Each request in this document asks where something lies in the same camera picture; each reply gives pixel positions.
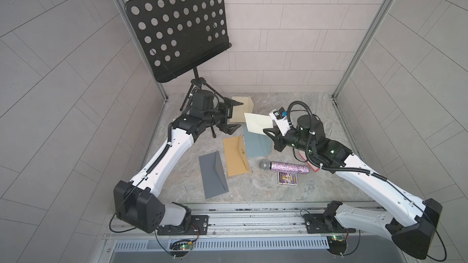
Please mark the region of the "cream yellow envelope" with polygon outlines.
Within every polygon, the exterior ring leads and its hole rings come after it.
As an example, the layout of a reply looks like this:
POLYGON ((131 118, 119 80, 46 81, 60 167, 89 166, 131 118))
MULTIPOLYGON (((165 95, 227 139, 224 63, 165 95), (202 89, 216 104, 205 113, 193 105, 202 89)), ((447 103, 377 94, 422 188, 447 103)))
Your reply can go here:
POLYGON ((237 102, 241 102, 242 105, 233 107, 233 115, 230 119, 230 123, 245 123, 245 113, 252 113, 254 109, 254 103, 250 96, 233 96, 232 99, 237 102))

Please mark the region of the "light blue envelope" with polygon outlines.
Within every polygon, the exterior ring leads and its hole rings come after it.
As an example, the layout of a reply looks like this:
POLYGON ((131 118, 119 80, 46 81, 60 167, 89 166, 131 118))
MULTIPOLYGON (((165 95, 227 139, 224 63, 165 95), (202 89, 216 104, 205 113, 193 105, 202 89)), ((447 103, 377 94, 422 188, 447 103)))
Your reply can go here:
POLYGON ((266 135, 251 133, 243 124, 244 142, 247 158, 267 157, 271 153, 273 142, 266 135))

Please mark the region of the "pink white letter paper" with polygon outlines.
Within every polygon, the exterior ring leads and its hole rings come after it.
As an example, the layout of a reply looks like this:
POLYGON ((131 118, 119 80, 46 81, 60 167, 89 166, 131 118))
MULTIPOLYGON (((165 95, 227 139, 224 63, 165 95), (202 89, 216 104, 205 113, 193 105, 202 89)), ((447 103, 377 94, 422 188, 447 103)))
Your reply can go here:
POLYGON ((320 168, 316 167, 315 165, 311 164, 309 161, 306 160, 305 152, 299 151, 299 155, 301 156, 301 159, 304 160, 314 172, 318 172, 320 170, 320 168))

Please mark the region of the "tan kraft envelope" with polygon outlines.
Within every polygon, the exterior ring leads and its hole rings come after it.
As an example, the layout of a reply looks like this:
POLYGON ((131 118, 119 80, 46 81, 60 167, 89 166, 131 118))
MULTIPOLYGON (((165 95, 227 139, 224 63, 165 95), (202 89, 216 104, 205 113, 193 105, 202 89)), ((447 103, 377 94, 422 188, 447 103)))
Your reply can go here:
POLYGON ((242 136, 223 139, 228 176, 250 173, 246 146, 242 136))

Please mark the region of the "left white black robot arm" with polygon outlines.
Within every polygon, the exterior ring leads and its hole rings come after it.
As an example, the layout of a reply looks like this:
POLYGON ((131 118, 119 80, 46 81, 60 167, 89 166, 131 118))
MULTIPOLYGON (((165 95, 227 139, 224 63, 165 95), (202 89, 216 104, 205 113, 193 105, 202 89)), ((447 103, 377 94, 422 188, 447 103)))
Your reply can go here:
POLYGON ((150 161, 130 181, 119 181, 113 190, 114 217, 134 229, 152 233, 168 227, 177 233, 191 230, 191 209, 178 203, 164 204, 158 196, 175 165, 206 129, 217 127, 233 134, 233 108, 242 102, 212 90, 194 88, 185 99, 182 113, 168 125, 167 139, 150 161))

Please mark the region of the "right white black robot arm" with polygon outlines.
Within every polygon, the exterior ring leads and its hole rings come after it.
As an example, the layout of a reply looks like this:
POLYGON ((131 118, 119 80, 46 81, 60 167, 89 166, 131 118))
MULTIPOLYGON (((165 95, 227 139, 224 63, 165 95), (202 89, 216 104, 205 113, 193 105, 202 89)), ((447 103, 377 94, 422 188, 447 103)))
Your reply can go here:
POLYGON ((437 226, 442 205, 433 198, 424 200, 400 188, 368 166, 351 149, 325 136, 317 115, 302 101, 290 103, 269 114, 271 128, 263 129, 281 152, 285 147, 302 151, 305 161, 347 180, 379 203, 384 210, 359 210, 339 201, 327 205, 323 216, 329 226, 379 235, 392 241, 407 255, 428 258, 432 240, 439 235, 437 226))

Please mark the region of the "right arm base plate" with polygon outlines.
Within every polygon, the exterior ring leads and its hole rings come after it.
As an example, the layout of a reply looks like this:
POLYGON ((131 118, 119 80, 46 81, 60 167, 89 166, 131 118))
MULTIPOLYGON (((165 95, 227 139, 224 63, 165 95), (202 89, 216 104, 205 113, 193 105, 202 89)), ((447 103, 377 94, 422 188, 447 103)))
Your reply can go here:
POLYGON ((334 217, 323 214, 301 214, 308 234, 346 234, 355 233, 354 228, 343 227, 334 217))

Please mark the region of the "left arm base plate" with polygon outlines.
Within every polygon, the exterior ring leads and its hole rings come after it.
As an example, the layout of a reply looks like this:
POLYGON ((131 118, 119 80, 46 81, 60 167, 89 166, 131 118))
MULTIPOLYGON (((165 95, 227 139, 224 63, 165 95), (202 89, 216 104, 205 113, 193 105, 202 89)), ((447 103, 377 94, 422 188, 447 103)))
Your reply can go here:
POLYGON ((157 228, 159 236, 206 235, 209 216, 189 215, 180 225, 165 225, 157 228))

